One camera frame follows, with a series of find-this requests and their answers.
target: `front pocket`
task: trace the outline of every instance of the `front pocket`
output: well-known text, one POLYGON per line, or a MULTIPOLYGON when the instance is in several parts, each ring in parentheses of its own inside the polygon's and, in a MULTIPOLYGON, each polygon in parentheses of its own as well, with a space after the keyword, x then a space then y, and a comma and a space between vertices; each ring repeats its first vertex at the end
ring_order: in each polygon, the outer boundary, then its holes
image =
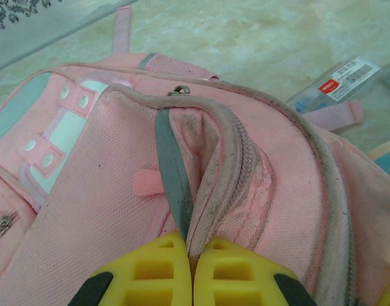
POLYGON ((35 216, 29 204, 0 178, 0 276, 35 216))

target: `white sticker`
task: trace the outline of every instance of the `white sticker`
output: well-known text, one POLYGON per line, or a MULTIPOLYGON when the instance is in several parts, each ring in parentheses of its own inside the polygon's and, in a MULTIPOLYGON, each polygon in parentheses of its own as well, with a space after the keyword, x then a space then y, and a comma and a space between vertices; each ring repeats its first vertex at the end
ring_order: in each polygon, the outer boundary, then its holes
MULTIPOLYGON (((348 93, 353 91, 358 85, 365 82, 379 70, 380 67, 378 65, 372 64, 371 62, 357 57, 332 74, 331 80, 335 84, 338 84, 338 86, 335 86, 331 92, 325 93, 331 99, 340 101, 348 93)), ((323 91, 322 89, 327 83, 325 83, 319 89, 323 91)))

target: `pink strap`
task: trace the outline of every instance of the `pink strap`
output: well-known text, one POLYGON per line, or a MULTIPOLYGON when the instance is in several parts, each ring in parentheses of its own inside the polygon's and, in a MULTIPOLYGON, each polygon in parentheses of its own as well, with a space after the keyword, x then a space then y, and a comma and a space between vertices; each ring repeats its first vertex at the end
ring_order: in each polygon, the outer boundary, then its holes
POLYGON ((358 99, 305 113, 303 117, 316 126, 333 131, 363 120, 362 102, 358 99))
POLYGON ((129 51, 130 14, 130 6, 124 6, 116 11, 113 31, 113 54, 129 51))

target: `backpack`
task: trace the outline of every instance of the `backpack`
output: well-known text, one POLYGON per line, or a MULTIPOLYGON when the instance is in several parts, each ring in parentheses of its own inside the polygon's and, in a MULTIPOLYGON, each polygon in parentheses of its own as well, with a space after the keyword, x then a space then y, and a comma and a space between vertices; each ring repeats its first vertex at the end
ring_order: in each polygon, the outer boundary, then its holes
POLYGON ((390 176, 267 94, 161 54, 24 80, 0 108, 0 305, 67 305, 98 267, 179 231, 293 271, 319 305, 390 282, 390 176))

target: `floor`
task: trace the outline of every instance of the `floor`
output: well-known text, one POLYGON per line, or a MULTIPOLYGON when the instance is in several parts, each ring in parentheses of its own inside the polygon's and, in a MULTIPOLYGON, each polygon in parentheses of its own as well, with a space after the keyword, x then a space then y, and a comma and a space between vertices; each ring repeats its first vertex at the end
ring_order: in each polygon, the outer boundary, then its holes
MULTIPOLYGON (((216 72, 227 82, 287 101, 353 55, 390 64, 390 0, 139 0, 131 52, 160 52, 216 72)), ((0 104, 40 69, 111 54, 114 16, 0 71, 0 104)), ((365 152, 390 140, 390 91, 362 98, 365 120, 338 131, 365 152)))

